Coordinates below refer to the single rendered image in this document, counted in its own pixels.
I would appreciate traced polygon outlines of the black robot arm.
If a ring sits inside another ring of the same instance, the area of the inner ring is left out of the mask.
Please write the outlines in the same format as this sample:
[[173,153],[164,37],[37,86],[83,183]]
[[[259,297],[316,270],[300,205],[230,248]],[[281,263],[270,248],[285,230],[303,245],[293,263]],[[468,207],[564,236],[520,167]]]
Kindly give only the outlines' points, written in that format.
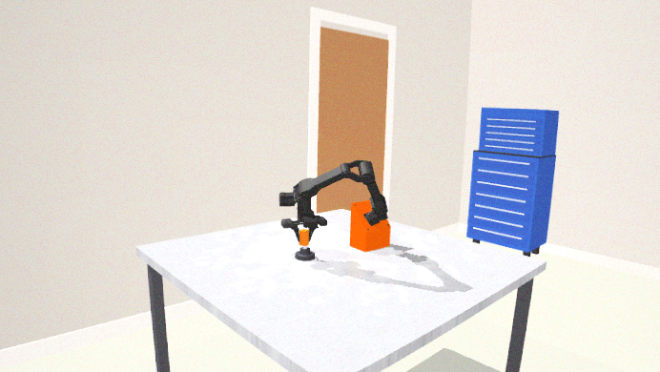
[[[360,175],[351,172],[351,168],[358,167]],[[311,207],[311,197],[315,196],[320,189],[331,185],[343,178],[350,178],[356,182],[362,182],[367,186],[372,210],[363,216],[370,224],[374,226],[382,220],[388,219],[388,208],[383,194],[380,193],[375,180],[375,174],[371,161],[355,160],[351,163],[342,163],[339,167],[315,178],[308,177],[301,180],[293,187],[293,193],[279,193],[279,207],[295,206]],[[320,216],[315,216],[313,210],[310,213],[302,211],[300,222],[304,228],[315,228],[320,224]]]

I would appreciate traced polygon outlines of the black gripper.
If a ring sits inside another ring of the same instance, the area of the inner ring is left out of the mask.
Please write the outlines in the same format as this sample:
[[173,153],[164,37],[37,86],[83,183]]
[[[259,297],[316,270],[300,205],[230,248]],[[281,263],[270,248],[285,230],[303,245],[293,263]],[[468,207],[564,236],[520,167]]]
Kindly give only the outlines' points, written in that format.
[[[297,210],[298,210],[297,220],[292,221],[290,218],[285,218],[285,219],[281,220],[280,225],[283,229],[290,229],[291,228],[292,230],[294,230],[296,238],[297,238],[298,243],[299,243],[299,227],[298,227],[298,225],[303,225],[302,223],[300,223],[300,215],[301,215],[302,211],[306,211],[306,213],[310,213],[311,212],[311,207],[299,207],[298,206]],[[324,217],[320,217],[319,226],[327,226],[327,219],[325,219]],[[318,226],[318,224],[316,224],[315,228],[308,228],[308,230],[309,230],[309,242],[311,240],[311,237],[312,237],[314,231],[317,228],[319,228],[319,226]]]

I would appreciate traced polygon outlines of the orange knob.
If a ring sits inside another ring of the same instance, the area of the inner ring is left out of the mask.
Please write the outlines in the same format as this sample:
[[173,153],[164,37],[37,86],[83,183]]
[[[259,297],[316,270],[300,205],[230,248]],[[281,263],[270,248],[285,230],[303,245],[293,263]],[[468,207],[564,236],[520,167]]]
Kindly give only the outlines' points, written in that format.
[[299,245],[309,245],[309,230],[299,230]]

